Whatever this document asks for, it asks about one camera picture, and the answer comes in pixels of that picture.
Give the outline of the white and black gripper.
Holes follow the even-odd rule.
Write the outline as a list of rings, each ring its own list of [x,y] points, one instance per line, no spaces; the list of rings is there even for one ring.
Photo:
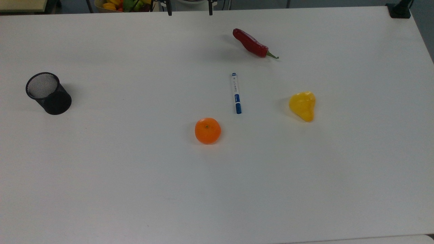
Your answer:
[[[207,2],[207,0],[178,0],[178,2],[182,4],[204,4],[205,2]],[[208,11],[210,16],[213,15],[213,4],[213,0],[208,0]],[[170,0],[165,0],[165,5],[168,15],[172,16],[172,2]]]

